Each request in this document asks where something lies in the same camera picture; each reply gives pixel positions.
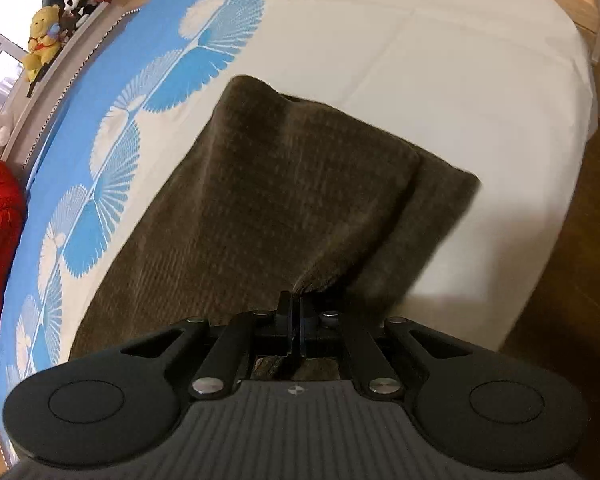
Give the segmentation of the panda plush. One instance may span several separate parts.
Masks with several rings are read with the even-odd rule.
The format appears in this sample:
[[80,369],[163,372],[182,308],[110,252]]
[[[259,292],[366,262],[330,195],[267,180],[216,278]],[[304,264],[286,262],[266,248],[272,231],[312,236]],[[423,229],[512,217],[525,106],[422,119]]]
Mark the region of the panda plush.
[[64,18],[73,22],[75,28],[80,28],[98,7],[96,0],[64,0]]

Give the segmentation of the dark brown corduroy pants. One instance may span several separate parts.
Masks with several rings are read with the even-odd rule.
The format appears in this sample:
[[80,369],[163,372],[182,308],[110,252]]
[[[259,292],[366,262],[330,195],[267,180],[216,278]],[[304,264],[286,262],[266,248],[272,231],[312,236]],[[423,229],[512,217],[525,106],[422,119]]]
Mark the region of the dark brown corduroy pants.
[[479,185],[336,108],[236,77],[109,267],[70,354],[184,318],[224,324],[286,291],[378,324]]

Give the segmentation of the blue patterned bed sheet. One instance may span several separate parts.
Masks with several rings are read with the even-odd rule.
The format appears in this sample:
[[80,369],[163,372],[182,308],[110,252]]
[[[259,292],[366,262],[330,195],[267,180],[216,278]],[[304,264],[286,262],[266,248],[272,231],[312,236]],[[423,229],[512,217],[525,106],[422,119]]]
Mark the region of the blue patterned bed sheet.
[[298,250],[195,208],[166,231],[148,319],[86,322],[98,286],[235,77],[322,102],[475,174],[479,191],[393,311],[495,349],[547,262],[596,126],[588,49],[554,0],[150,0],[117,24],[61,100],[6,284],[0,406],[83,349],[186,316],[276,305]]

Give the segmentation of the yellow bear plush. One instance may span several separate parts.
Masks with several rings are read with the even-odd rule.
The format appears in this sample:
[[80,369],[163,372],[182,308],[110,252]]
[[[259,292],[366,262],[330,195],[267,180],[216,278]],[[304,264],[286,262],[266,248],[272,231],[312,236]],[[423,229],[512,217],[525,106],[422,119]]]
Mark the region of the yellow bear plush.
[[28,53],[23,57],[22,64],[27,80],[32,82],[41,68],[52,62],[61,48],[58,4],[43,6],[33,15],[29,35]]

